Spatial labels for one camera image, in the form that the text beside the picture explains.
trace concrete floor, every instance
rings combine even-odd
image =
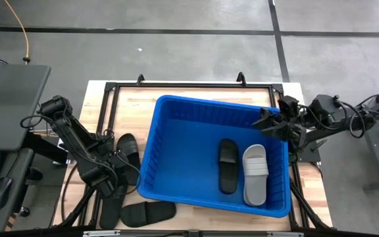
[[[267,0],[16,0],[27,26],[127,29],[273,30]],[[285,31],[379,32],[379,1],[275,0]],[[16,26],[0,0],[0,24]],[[88,80],[281,82],[274,36],[185,34],[30,33],[33,64],[50,65],[42,101],[60,94],[80,114]],[[355,104],[379,93],[379,38],[282,37],[290,82],[300,82],[306,103],[319,93]],[[20,33],[0,32],[0,58],[21,63]],[[365,140],[348,133],[320,148],[333,224],[340,230],[379,233],[378,180]]]

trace wooden table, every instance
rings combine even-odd
[[[106,81],[89,81],[84,104],[80,115],[80,122],[90,131],[95,132],[103,89]],[[301,86],[298,83],[283,83],[285,95],[297,98],[303,104]],[[139,153],[143,159],[143,153],[151,117],[157,98],[162,95],[179,95],[199,99],[212,99],[243,103],[248,105],[270,106],[270,98],[266,89],[223,89],[223,88],[121,88],[116,109],[114,133],[118,139],[125,133],[132,133],[138,142]],[[107,115],[110,112],[112,98],[109,98]],[[107,127],[106,116],[103,129]],[[65,179],[70,173],[72,165],[68,167]],[[324,193],[324,186],[319,171],[308,163],[299,164],[301,183],[305,199],[315,210],[317,215],[329,226],[332,226],[330,213]],[[84,182],[77,172],[73,174],[68,185],[65,198],[65,211],[68,215],[76,206],[84,193]],[[91,217],[94,197],[89,202],[86,223]],[[141,197],[137,192],[127,195],[124,205],[151,201]],[[276,219],[245,213],[236,213],[218,209],[209,209],[192,205],[177,204],[176,216],[167,221],[141,227],[146,230],[290,230],[288,217]],[[294,201],[295,216],[301,224],[299,206]],[[61,203],[59,202],[53,224],[61,222]],[[119,222],[117,229],[130,229]]]

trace desk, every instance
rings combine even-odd
[[[28,167],[32,162],[33,156],[34,152],[28,148],[21,149],[18,152],[18,160],[15,166],[13,167],[13,171],[9,176],[9,178],[13,179],[9,199],[7,201],[7,204],[5,204],[5,206],[2,209],[0,209],[0,232],[5,231],[8,219],[14,211],[13,209],[17,204],[19,195],[22,193],[22,189],[24,187],[24,177],[26,176],[26,171],[28,170]],[[8,153],[8,155],[5,157],[4,164],[1,167],[0,177],[4,177],[7,175],[9,169],[15,162],[16,157],[16,151]]]
[[[101,108],[103,89],[106,81],[89,81],[84,104],[80,115],[80,122],[90,131],[95,132]],[[285,95],[297,98],[303,104],[301,86],[298,83],[284,83]],[[115,138],[121,137],[125,133],[132,133],[137,140],[139,153],[143,159],[143,152],[149,133],[151,117],[155,108],[157,98],[162,95],[179,95],[184,97],[194,97],[199,99],[212,99],[243,103],[248,105],[260,105],[270,107],[268,91],[264,89],[235,89],[235,88],[121,88],[116,116],[114,120]],[[110,113],[112,96],[108,100],[107,115]],[[108,117],[105,117],[103,130],[106,129]],[[65,174],[65,179],[69,175],[72,166],[69,166]],[[316,167],[306,164],[299,164],[301,183],[305,199],[316,211],[317,215],[328,225],[332,226],[330,213],[324,193],[320,173]],[[76,172],[68,185],[65,198],[65,211],[69,214],[83,196],[85,184]],[[92,198],[89,202],[86,223],[91,217],[93,207]],[[124,205],[147,201],[137,192],[127,195]],[[139,228],[140,230],[290,230],[288,217],[281,219],[236,213],[218,209],[196,207],[192,205],[177,204],[176,216],[167,221],[151,224]],[[301,223],[299,206],[295,201],[295,216],[297,222]],[[59,202],[55,212],[53,224],[61,222],[61,203]],[[116,226],[117,229],[130,229],[122,222]]]

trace black desk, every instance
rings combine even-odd
[[[10,152],[5,158],[5,162],[0,172],[0,177],[5,176],[13,163],[15,162],[17,152]],[[13,179],[13,184],[10,189],[9,200],[5,206],[0,209],[0,232],[5,231],[8,219],[13,213],[13,209],[17,203],[19,195],[22,193],[24,187],[24,178],[30,163],[32,162],[34,152],[31,149],[24,148],[19,151],[18,160],[10,174]]]

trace plastic bin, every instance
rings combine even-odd
[[[185,203],[269,217],[290,210],[288,146],[252,127],[261,107],[164,95],[156,102],[141,165],[138,192],[149,199]],[[233,194],[219,190],[221,139],[237,143],[240,169]],[[258,207],[243,201],[242,155],[261,144],[267,153],[267,199]]]

